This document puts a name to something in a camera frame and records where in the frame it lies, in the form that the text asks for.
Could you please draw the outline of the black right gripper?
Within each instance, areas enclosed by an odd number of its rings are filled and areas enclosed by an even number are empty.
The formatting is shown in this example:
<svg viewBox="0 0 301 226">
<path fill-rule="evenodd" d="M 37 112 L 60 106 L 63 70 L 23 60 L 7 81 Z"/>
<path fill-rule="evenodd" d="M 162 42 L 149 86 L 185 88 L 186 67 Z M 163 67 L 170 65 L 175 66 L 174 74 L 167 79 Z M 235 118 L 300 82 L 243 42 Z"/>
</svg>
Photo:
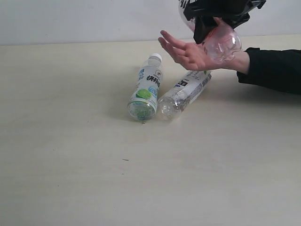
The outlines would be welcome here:
<svg viewBox="0 0 301 226">
<path fill-rule="evenodd" d="M 218 26 L 219 19 L 232 29 L 250 19 L 250 11 L 261 9 L 265 0 L 180 0 L 179 13 L 184 22 L 195 24 L 193 39 L 201 44 Z"/>
</svg>

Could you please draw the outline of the person's open bare hand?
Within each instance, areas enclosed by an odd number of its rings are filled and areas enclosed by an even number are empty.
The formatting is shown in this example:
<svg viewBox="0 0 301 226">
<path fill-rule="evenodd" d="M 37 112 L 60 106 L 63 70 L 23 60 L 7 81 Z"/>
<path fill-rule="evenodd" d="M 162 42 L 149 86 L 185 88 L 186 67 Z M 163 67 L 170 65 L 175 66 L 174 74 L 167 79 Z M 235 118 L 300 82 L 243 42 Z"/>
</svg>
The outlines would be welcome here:
<svg viewBox="0 0 301 226">
<path fill-rule="evenodd" d="M 228 69 L 243 74 L 247 74 L 249 71 L 250 57 L 244 51 L 236 52 L 234 58 L 230 61 L 217 63 L 205 53 L 201 45 L 178 40 L 164 30 L 160 34 L 162 36 L 158 38 L 158 41 L 161 47 L 177 64 L 180 64 L 186 70 L 207 71 Z"/>
</svg>

